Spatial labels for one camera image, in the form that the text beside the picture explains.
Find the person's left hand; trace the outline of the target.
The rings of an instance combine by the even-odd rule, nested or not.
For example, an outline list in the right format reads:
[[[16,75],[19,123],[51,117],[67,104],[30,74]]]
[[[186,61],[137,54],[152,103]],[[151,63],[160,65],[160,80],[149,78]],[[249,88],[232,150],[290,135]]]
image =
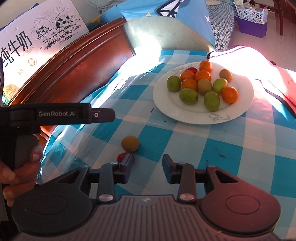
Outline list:
[[[37,144],[29,150],[26,162],[15,170],[11,170],[1,161],[1,184],[5,184],[3,197],[9,207],[24,193],[32,190],[36,184],[37,174],[41,168],[40,160],[43,158],[43,147],[36,136],[32,138]]]

